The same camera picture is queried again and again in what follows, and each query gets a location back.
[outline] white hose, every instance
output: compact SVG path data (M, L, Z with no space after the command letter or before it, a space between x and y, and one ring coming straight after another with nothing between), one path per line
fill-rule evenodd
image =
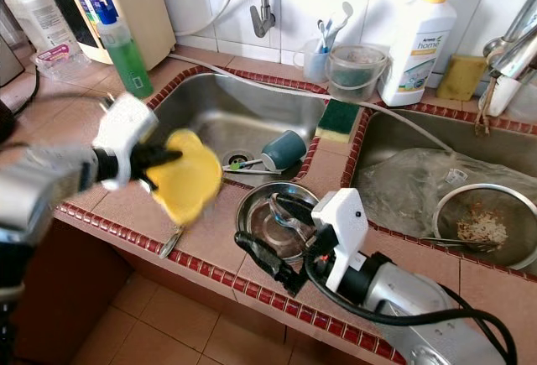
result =
M237 81L243 82L245 84L249 84L250 86L256 86L257 88L262 88L264 90L276 91L276 92L280 92L280 93L283 93L283 94L301 95L301 96L308 96L308 97L322 98L322 99L326 99L326 98L330 99L331 98L329 95L325 95L325 94L315 94L313 92L304 92L304 91L292 90L292 89L288 89L288 88L278 88L278 87L275 87L275 86L268 86L266 84L261 84L259 82L255 82L255 81L248 80L246 78L235 76L234 74L232 74L232 73L230 73L228 71L222 70L222 69L216 67L215 65L209 65L209 64L207 64L207 63L205 63L203 61L196 60L196 59L191 59L190 57L184 57L184 56L179 56L179 55L174 55L174 54L169 54L168 57L171 57L172 59L183 60L183 61L186 61L187 63L191 63L193 65L202 65L203 67L206 67L207 69L211 69L211 70L215 71L218 74L222 74L224 76L234 78ZM455 152L454 149L452 149L446 143L443 143L437 137L435 137L431 133L429 133L427 130L425 130L424 128L421 128L420 126L418 126L417 124L415 124L411 120L407 119L406 117L403 117L403 116L399 115L398 113L395 113L393 111L390 111L389 109L386 109L385 107L380 107L379 105L375 105L375 104L369 103L369 102L359 102L357 105L359 105L361 107L368 107L369 109L373 109L374 111L385 113L385 114L387 114L387 115L399 120L400 122L402 122L404 124L407 124L408 126L413 128L419 134L422 134L423 136L427 137L430 141L432 141L433 143L435 143L439 147L442 147L442 149L444 149L448 153L451 154L451 153Z
M202 31L203 29L207 28L209 25L211 25L212 23L214 23L218 17L220 17L222 15L222 13L224 12L224 10L227 8L227 6L229 5L229 2L231 0L226 0L223 4L222 4L222 8L220 8L220 11L218 11L218 13L214 14L211 19L209 19L209 21L205 22L204 24L202 24L200 27L196 28L196 29L189 29L188 31L180 31L180 32L175 32L175 35L176 36L186 36L186 35L192 35L192 34L196 34L200 31Z

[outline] green dish soap bottle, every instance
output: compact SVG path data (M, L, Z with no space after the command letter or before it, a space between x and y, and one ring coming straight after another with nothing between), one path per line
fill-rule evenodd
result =
M151 95L153 86L127 23L117 16L113 6L100 4L97 14L101 22L97 23L97 31L125 88L137 98Z

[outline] robotic arm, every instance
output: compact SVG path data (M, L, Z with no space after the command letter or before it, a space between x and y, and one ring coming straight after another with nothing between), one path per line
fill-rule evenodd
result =
M109 190L144 171L181 156L144 144L157 117L141 101L121 95L102 119L93 145L31 148L16 164L0 170L0 363L8 363L14 330L8 317L23 293L23 276L54 209L65 198L102 182Z
M293 214L299 219L298 212ZM356 189L328 193L311 217L317 229L316 240L305 253L299 274L280 260L268 244L250 234L238 232L235 241L291 295L310 280L338 305L375 322L408 363L516 363L513 338L496 317L472 309L446 287L405 271L381 253L368 257L359 252L368 221ZM451 298L463 309L456 309ZM476 319L488 339L462 318ZM483 320L502 332L507 351Z

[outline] sink drain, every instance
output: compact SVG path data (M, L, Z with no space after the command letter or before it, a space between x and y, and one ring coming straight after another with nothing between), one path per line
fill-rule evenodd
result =
M236 149L228 152L222 159L222 165L240 164L241 162L252 161L253 154L242 149ZM251 169L253 165L246 165L244 169Z

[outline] green scrub sponge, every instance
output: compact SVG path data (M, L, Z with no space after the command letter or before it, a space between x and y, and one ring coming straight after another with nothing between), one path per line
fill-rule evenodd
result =
M317 125L315 135L339 143L350 143L359 109L358 105L331 99Z

